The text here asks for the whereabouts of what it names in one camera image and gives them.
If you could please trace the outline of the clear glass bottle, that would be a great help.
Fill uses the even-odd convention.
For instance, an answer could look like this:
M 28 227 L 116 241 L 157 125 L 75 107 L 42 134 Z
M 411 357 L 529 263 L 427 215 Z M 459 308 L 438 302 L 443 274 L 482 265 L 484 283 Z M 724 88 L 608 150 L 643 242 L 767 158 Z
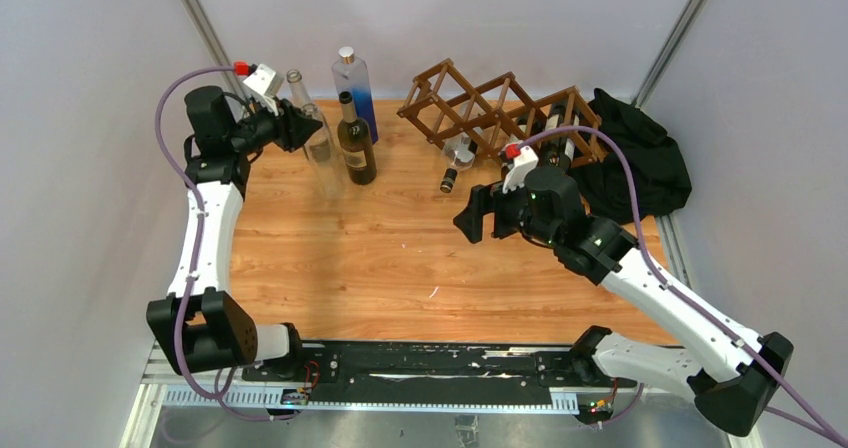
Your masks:
M 306 103 L 302 109 L 308 118 L 319 123 L 319 128 L 304 146 L 305 156 L 316 174 L 324 195 L 330 200 L 338 199 L 344 191 L 338 149 L 318 106 L 314 103 Z

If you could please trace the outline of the clear bottle black cap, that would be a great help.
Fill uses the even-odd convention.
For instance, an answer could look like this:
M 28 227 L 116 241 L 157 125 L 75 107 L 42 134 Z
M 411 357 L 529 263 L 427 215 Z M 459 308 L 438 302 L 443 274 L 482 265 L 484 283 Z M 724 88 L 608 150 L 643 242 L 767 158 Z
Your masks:
M 477 143 L 467 133 L 460 133 L 445 142 L 442 155 L 447 168 L 440 183 L 441 192 L 452 192 L 458 174 L 472 166 L 476 151 Z

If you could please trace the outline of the olive green wine bottle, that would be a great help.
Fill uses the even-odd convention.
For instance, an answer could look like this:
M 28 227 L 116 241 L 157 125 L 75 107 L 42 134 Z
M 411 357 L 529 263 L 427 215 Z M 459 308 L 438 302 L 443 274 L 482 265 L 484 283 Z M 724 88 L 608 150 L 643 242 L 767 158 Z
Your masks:
M 354 184 L 370 184 L 377 167 L 369 125 L 358 116 L 350 91 L 340 92 L 338 100 L 342 119 L 336 132 L 348 175 Z

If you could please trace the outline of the blue square glass bottle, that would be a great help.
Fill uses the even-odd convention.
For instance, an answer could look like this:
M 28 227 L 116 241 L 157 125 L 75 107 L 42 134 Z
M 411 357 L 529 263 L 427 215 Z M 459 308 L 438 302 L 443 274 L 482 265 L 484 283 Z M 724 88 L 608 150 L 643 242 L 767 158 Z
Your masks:
M 332 64 L 331 71 L 337 92 L 351 93 L 356 112 L 367 122 L 371 141 L 376 144 L 378 128 L 366 62 L 355 54 L 352 47 L 344 46 L 338 50 L 338 59 Z

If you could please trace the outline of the clear bottle black label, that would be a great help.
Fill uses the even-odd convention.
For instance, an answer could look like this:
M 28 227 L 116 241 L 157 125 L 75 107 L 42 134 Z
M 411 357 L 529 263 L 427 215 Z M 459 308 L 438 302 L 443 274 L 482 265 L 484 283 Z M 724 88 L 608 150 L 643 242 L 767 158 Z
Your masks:
M 302 73 L 298 69 L 288 70 L 286 73 L 286 81 L 291 93 L 291 103 L 295 107 L 303 108 L 305 105 L 313 103 L 313 99 L 303 81 Z

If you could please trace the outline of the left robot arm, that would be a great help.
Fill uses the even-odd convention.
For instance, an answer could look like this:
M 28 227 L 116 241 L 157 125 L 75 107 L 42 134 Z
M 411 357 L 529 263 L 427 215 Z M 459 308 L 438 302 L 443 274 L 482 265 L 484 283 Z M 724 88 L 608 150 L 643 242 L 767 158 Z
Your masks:
M 174 279 L 165 298 L 149 303 L 147 324 L 178 374 L 262 363 L 279 379 L 296 380 L 307 358 L 296 328 L 257 324 L 232 297 L 229 269 L 251 157 L 269 144 L 296 151 L 322 124 L 279 98 L 236 119 L 218 86 L 196 88 L 184 103 L 193 129 L 180 171 L 189 221 Z

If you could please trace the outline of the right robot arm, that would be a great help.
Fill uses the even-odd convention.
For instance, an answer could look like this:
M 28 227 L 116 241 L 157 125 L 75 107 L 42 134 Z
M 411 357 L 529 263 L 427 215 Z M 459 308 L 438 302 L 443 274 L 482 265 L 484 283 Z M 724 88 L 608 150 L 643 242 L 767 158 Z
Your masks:
M 520 234 L 552 250 L 570 272 L 626 299 L 670 333 L 678 349 L 635 342 L 592 326 L 573 349 L 571 371 L 584 385 L 625 378 L 673 393 L 695 405 L 722 431 L 751 433 L 779 387 L 794 352 L 779 332 L 760 334 L 724 315 L 657 265 L 620 224 L 585 211 L 576 181 L 550 166 L 532 169 L 523 183 L 471 189 L 454 225 L 472 243 Z

